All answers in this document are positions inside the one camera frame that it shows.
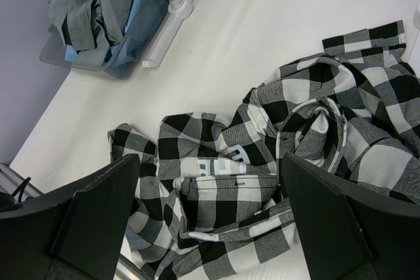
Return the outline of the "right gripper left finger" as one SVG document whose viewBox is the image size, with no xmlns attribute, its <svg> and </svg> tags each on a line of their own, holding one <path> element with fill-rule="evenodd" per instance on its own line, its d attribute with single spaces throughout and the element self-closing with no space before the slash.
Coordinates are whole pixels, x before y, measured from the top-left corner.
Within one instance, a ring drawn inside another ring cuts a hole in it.
<svg viewBox="0 0 420 280">
<path fill-rule="evenodd" d="M 1 194 L 2 279 L 113 279 L 140 159 L 129 154 L 38 197 Z"/>
</svg>

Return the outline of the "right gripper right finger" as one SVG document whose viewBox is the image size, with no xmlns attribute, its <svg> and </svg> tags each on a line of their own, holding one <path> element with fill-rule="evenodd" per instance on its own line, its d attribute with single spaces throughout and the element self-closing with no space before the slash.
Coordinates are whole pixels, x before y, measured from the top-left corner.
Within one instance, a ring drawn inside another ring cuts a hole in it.
<svg viewBox="0 0 420 280">
<path fill-rule="evenodd" d="M 311 279 L 418 279 L 419 205 L 381 195 L 288 153 L 288 196 Z"/>
</svg>

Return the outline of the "black white checkered shirt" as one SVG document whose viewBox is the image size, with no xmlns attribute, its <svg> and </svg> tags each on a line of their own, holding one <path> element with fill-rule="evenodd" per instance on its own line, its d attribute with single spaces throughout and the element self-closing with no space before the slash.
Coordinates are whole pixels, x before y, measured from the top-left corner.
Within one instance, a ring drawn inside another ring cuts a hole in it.
<svg viewBox="0 0 420 280">
<path fill-rule="evenodd" d="M 287 252 L 288 153 L 419 202 L 419 78 L 402 60 L 403 21 L 322 44 L 251 89 L 229 119 L 169 115 L 156 142 L 126 123 L 109 132 L 112 160 L 140 158 L 126 237 L 147 276 L 222 279 Z"/>
</svg>

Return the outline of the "grey shirt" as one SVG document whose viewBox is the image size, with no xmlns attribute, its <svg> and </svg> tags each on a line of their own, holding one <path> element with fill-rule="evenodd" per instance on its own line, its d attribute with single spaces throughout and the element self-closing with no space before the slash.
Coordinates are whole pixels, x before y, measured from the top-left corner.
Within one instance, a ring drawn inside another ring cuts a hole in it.
<svg viewBox="0 0 420 280">
<path fill-rule="evenodd" d="M 121 43 L 133 0 L 50 0 L 48 16 L 77 64 L 97 68 Z"/>
</svg>

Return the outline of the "light blue shirt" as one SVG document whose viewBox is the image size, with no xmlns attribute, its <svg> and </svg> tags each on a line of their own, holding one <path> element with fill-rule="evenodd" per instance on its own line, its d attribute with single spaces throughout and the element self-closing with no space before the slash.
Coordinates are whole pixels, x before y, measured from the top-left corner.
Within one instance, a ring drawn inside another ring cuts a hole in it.
<svg viewBox="0 0 420 280">
<path fill-rule="evenodd" d="M 131 66 L 140 57 L 145 45 L 157 31 L 167 13 L 167 0 L 133 0 L 126 25 L 125 41 L 112 45 L 102 65 L 104 71 L 115 78 L 129 75 Z"/>
</svg>

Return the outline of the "clear grey plastic bin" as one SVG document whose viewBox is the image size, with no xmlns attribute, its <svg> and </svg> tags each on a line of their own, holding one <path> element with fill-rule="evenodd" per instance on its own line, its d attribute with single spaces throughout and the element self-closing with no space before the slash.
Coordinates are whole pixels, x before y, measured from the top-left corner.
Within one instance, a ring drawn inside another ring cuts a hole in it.
<svg viewBox="0 0 420 280">
<path fill-rule="evenodd" d="M 167 13 L 167 0 L 49 0 L 46 64 L 129 76 Z"/>
</svg>

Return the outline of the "white and silver clothes rack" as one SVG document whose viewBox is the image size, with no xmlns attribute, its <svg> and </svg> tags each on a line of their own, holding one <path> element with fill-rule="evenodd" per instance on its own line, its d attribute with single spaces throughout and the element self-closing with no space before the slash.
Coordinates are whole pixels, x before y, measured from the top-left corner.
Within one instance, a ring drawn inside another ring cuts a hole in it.
<svg viewBox="0 0 420 280">
<path fill-rule="evenodd" d="M 169 0 L 168 14 L 142 56 L 143 68 L 158 67 L 177 31 L 193 11 L 194 0 Z"/>
</svg>

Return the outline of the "aluminium mounting rail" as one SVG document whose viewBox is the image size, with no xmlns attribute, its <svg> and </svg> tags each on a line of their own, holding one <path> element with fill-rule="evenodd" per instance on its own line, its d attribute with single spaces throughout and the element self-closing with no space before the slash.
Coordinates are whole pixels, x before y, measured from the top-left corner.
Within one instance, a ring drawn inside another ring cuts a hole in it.
<svg viewBox="0 0 420 280">
<path fill-rule="evenodd" d="M 32 184 L 30 177 L 20 176 L 5 164 L 1 164 L 1 192 L 12 195 L 17 203 L 43 194 Z"/>
</svg>

